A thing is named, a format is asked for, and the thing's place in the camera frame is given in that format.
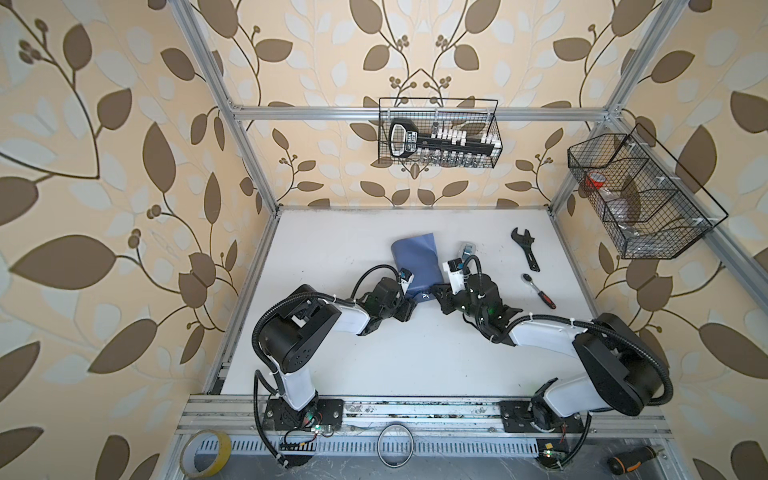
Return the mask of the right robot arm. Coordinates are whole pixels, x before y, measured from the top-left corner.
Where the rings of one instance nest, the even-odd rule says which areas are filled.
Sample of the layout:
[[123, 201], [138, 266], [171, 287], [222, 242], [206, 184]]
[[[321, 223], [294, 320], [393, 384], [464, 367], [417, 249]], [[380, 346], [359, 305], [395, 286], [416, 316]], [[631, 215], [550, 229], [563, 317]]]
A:
[[583, 372], [553, 378], [531, 397], [519, 422], [549, 432], [587, 412], [616, 411], [635, 417], [647, 406], [669, 403], [674, 387], [666, 363], [619, 317], [602, 314], [582, 321], [551, 313], [527, 313], [503, 303], [486, 274], [464, 286], [435, 284], [430, 293], [443, 314], [459, 312], [493, 344], [534, 347], [578, 360]]

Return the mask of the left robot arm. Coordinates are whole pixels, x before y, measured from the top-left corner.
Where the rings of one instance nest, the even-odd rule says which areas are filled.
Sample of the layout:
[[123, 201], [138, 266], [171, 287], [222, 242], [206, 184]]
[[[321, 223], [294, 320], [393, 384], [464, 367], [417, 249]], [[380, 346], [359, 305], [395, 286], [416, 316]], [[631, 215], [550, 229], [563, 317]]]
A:
[[380, 264], [358, 279], [348, 299], [302, 284], [262, 315], [251, 343], [276, 382], [270, 391], [278, 397], [271, 408], [278, 427], [298, 429], [319, 423], [310, 360], [333, 331], [367, 336], [385, 320], [408, 321], [416, 307], [406, 296], [414, 278], [408, 269]]

